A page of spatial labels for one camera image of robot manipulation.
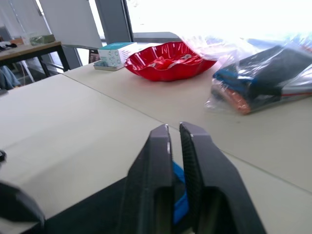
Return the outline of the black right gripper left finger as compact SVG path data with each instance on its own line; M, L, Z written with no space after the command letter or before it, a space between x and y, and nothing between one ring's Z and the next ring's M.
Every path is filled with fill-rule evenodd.
M153 129L131 165L118 224L120 234L169 234L173 229L174 173L168 126Z

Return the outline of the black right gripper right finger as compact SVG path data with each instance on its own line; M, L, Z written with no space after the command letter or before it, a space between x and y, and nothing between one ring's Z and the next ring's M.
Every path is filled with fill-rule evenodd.
M193 232L266 233L237 168L211 136L188 122L179 131Z

